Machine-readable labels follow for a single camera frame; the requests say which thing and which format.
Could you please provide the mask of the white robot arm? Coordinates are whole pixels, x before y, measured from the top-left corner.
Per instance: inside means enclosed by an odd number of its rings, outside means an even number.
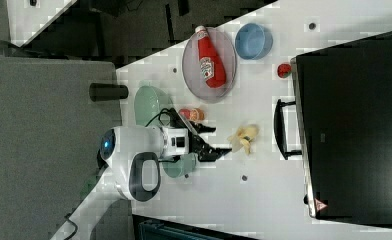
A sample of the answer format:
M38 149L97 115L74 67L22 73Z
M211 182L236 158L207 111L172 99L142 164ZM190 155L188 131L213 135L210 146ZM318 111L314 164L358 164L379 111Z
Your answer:
M195 154L199 162L215 162L231 148L214 148L187 126L118 126L102 137L99 154L111 168L125 198L147 202L161 184L160 163L177 163Z

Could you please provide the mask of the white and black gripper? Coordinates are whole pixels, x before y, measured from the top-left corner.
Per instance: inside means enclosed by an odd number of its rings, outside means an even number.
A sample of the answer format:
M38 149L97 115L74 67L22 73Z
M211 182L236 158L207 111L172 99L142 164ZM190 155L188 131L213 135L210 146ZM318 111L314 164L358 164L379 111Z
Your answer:
M190 122L193 134L214 133L215 127L205 126L201 123ZM186 128L161 127L163 135L163 157L184 155L190 152L190 132ZM198 138L194 141L194 152L199 162L215 162L232 151L231 148L215 148Z

